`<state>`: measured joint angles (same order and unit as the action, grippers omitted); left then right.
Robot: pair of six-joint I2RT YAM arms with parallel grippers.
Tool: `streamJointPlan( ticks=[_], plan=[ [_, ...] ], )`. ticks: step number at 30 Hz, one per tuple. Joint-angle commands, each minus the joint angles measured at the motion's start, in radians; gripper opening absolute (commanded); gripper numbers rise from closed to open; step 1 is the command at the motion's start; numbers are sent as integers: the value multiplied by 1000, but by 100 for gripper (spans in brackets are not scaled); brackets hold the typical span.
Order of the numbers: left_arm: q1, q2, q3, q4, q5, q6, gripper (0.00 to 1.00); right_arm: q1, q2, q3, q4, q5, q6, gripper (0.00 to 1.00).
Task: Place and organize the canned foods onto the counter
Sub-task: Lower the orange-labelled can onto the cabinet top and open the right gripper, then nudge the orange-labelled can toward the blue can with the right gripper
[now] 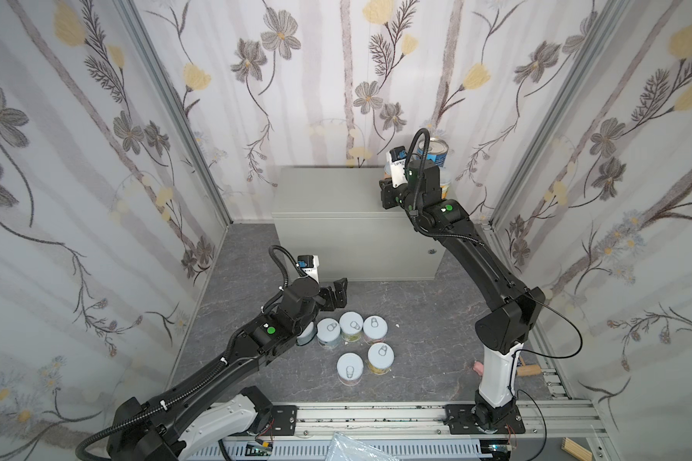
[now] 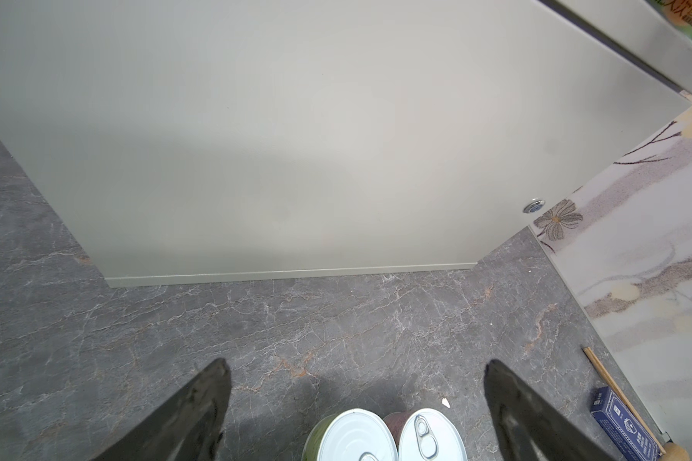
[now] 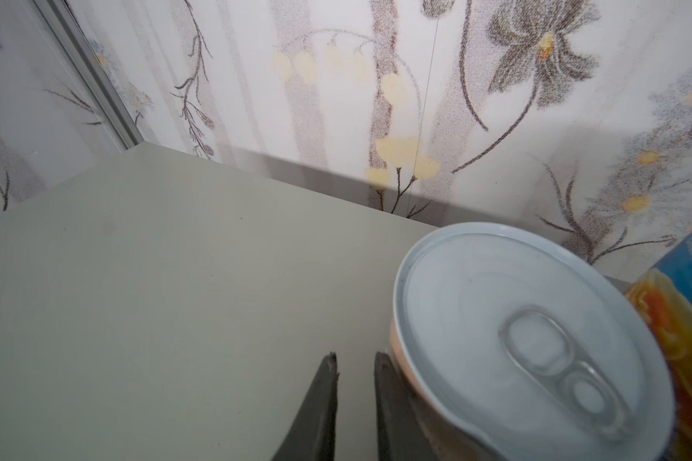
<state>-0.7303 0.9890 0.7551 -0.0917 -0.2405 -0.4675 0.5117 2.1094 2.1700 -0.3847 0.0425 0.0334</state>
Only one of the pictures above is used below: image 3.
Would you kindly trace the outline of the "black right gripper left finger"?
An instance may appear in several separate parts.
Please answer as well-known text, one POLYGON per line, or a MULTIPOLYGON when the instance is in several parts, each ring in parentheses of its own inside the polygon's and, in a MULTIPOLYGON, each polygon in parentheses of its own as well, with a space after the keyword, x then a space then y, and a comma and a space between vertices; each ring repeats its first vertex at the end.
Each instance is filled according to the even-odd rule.
POLYGON ((325 355, 286 438, 272 460, 333 461, 338 414, 338 358, 325 355))

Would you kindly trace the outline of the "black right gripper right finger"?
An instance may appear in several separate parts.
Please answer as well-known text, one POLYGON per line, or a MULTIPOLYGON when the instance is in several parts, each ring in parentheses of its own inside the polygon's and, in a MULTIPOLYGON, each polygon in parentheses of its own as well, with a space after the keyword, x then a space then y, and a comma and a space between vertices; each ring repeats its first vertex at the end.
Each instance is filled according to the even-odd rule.
POLYGON ((387 353, 376 353, 374 384, 380 461, 438 460, 409 400, 409 387, 387 353))

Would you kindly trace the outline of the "white lid can orange label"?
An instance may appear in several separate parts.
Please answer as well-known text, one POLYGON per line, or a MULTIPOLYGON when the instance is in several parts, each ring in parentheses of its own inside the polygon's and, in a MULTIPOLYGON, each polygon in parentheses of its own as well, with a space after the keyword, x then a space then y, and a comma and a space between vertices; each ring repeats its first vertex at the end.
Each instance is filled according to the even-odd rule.
POLYGON ((390 346, 441 420, 505 460, 659 460, 675 420, 659 345, 620 290, 532 232, 434 230, 405 255, 390 346))

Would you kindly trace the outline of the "large blue labelled can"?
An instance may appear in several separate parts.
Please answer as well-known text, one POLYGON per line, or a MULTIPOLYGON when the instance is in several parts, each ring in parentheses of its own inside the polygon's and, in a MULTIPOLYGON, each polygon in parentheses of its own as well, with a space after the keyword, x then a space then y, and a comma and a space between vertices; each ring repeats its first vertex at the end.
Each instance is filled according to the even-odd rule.
POLYGON ((675 433, 664 458, 692 460, 692 232, 625 297, 659 343, 674 385, 675 433))

